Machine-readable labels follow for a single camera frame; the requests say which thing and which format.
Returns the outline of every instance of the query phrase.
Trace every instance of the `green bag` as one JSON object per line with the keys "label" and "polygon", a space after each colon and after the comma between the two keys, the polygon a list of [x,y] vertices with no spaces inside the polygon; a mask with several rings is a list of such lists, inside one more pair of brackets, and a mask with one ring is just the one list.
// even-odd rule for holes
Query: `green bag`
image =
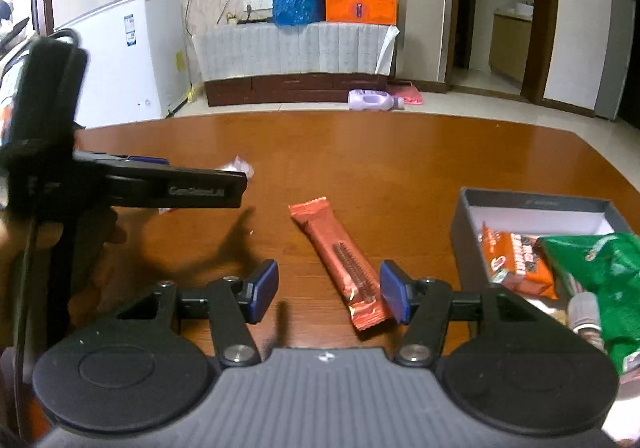
{"label": "green bag", "polygon": [[619,374],[640,361],[640,240],[636,235],[543,237],[547,265],[573,294],[571,277],[598,298],[602,339]]}

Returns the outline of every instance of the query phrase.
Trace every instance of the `open cardboard box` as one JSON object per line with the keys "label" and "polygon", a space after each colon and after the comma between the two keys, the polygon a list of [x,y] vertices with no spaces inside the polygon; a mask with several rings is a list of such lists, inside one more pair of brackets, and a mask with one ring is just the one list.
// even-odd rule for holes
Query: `open cardboard box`
{"label": "open cardboard box", "polygon": [[[633,232],[609,201],[464,188],[460,191],[450,229],[464,291],[481,291],[492,284],[479,242],[483,222],[495,231],[539,237]],[[568,303],[562,297],[557,303],[536,297],[525,299],[549,314],[556,309],[566,309]],[[473,335],[473,324],[470,324],[470,330]],[[604,430],[615,440],[640,437],[640,381],[621,387]]]}

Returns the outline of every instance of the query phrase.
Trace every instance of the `hand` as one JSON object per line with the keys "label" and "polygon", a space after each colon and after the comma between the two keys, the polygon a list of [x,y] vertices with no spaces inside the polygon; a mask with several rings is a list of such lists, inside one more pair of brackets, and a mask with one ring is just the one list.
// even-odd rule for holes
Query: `hand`
{"label": "hand", "polygon": [[[0,213],[0,348],[12,344],[13,323],[10,279],[13,262],[24,252],[27,244],[29,222],[23,221],[6,212]],[[62,224],[46,223],[40,225],[36,238],[36,249],[48,249],[58,243],[62,236]],[[95,266],[87,285],[68,304],[71,323],[82,327],[94,317],[102,290],[109,283],[113,271],[113,248],[115,244],[127,240],[126,232],[116,225],[112,236],[104,246],[100,259]]]}
{"label": "hand", "polygon": [[102,291],[107,287],[115,271],[115,249],[118,244],[127,241],[127,233],[119,225],[116,225],[113,233],[107,239],[102,248],[102,253],[92,271],[92,275],[86,286],[69,300],[68,310],[71,325],[82,328],[91,323],[96,316]]}
{"label": "hand", "polygon": [[[0,212],[0,348],[14,341],[11,268],[27,244],[29,222],[6,212]],[[58,243],[62,224],[44,224],[38,229],[36,249],[46,249]]]}

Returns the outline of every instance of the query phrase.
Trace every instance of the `orange snack package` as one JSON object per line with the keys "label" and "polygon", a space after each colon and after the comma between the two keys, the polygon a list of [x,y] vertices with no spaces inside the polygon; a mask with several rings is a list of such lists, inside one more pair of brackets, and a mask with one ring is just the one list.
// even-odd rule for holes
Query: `orange snack package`
{"label": "orange snack package", "polygon": [[493,231],[482,225],[481,246],[491,281],[520,294],[557,300],[554,277],[535,251],[538,237]]}
{"label": "orange snack package", "polygon": [[289,212],[318,251],[356,329],[363,331],[390,318],[378,273],[335,218],[329,201],[322,197],[289,206]]}

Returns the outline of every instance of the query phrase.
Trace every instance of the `plastic bottle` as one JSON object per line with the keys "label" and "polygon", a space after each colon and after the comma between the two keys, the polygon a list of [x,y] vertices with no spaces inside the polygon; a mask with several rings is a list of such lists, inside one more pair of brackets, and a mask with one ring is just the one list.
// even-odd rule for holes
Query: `plastic bottle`
{"label": "plastic bottle", "polygon": [[404,108],[402,97],[393,97],[378,90],[352,90],[349,92],[349,110],[393,110]]}
{"label": "plastic bottle", "polygon": [[585,341],[604,352],[600,309],[596,295],[590,292],[578,293],[567,308],[569,328]]}

